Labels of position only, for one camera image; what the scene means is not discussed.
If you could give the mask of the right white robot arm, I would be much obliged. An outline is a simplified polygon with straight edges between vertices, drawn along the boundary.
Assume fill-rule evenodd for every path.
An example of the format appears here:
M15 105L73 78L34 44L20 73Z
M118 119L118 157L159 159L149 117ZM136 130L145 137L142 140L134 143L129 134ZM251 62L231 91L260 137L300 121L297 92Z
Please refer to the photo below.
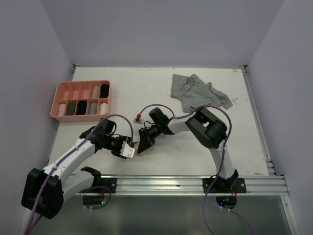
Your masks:
M153 123L150 127L139 129L137 154L143 153L155 144L160 135L174 135L180 132L191 131L200 144L210 150L217 168L215 187L223 192L229 192L235 187L239 176L230 159L226 142L227 126L212 112L202 107L185 117L168 118L160 108L149 112Z

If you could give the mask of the beige navy-trimmed underwear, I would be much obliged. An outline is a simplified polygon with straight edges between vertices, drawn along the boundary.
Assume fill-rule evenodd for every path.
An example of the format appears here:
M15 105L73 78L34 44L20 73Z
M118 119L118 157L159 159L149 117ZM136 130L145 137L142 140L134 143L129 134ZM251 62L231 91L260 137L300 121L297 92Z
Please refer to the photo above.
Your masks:
M138 153L138 148L139 148L139 142L136 142L134 144L135 154L139 155L139 156L143 155L143 152L142 153Z

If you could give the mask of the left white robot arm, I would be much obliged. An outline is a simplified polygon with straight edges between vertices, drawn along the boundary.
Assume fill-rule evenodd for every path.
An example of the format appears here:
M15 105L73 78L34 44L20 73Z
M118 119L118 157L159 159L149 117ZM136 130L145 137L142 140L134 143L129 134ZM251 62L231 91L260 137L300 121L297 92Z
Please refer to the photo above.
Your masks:
M115 135L116 123L102 119L96 126L83 132L73 147L43 169L32 169L26 178L21 204L35 213L52 219L64 202L79 192L111 192L103 184L100 171L83 167L74 171L101 149L127 159L134 155L133 138Z

